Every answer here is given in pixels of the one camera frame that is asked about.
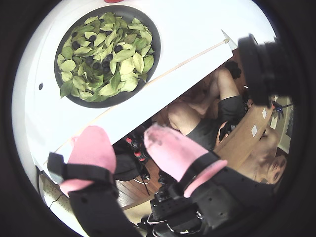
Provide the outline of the pink tipped gripper finger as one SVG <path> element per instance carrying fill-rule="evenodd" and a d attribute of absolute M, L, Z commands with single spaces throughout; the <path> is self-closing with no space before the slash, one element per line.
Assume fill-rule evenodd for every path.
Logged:
<path fill-rule="evenodd" d="M 153 230 L 221 230 L 237 225 L 237 172 L 213 151 L 169 127 L 144 132 L 145 148 L 163 171 L 151 201 Z"/>
<path fill-rule="evenodd" d="M 87 127 L 74 142 L 68 162 L 50 153 L 47 168 L 69 197 L 72 211 L 90 237 L 136 237 L 138 231 L 125 216 L 113 178 L 116 156 L 104 129 Z"/>

